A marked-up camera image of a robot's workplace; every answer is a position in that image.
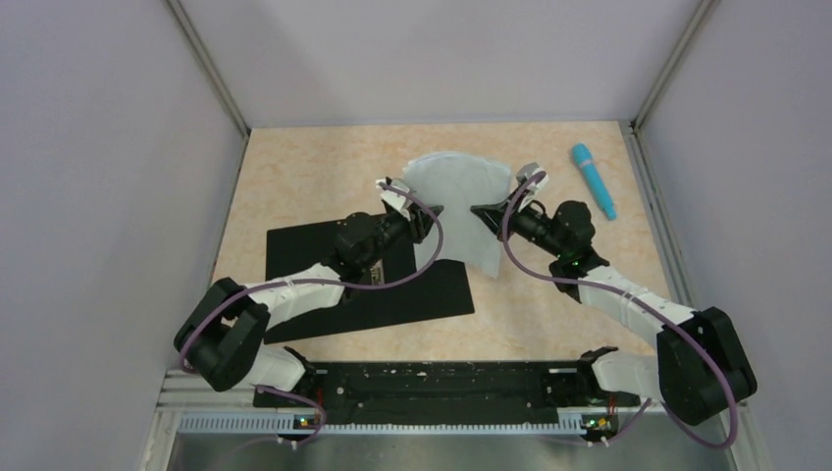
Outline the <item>white A4 file folder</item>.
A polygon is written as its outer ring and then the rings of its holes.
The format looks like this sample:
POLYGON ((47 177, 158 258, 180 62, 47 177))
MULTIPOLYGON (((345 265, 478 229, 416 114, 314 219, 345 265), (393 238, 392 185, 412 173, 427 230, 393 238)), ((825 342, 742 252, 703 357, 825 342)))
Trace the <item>white A4 file folder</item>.
MULTIPOLYGON (((335 248, 337 223, 320 222, 266 232, 268 281, 297 273, 335 248)), ((310 311, 269 329, 265 343, 305 340, 475 312, 465 265, 438 260, 414 281, 396 288, 358 291, 355 298, 310 311)))

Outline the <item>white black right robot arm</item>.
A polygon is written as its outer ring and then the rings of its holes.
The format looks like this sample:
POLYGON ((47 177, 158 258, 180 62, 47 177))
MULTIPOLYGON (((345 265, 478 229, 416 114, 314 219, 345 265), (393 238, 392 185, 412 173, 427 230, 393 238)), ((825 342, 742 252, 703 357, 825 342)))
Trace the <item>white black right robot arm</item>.
POLYGON ((507 201, 475 205, 471 213, 500 241, 520 236, 554 256, 548 269, 556 287, 604 312, 647 342, 653 356, 597 350, 590 368, 598 388, 659 400, 686 425, 699 425, 758 390, 758 381, 730 317, 716 307, 696 310, 629 280, 592 246, 596 229, 589 207, 568 200, 552 215, 507 201))

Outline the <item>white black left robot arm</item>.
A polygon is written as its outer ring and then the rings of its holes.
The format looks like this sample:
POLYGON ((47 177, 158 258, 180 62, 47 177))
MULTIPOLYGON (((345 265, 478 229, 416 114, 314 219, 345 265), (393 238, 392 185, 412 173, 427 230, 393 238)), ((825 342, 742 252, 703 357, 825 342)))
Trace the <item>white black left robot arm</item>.
POLYGON ((271 281, 242 285, 223 278, 208 288, 177 332, 174 347, 186 373, 220 393, 239 385, 291 392, 313 368, 284 347, 264 349, 267 332, 303 314, 344 304, 373 291, 373 266, 397 243, 422 242, 443 232, 442 206, 407 196, 403 208, 382 218, 353 213, 338 223, 334 250, 321 262, 271 281))

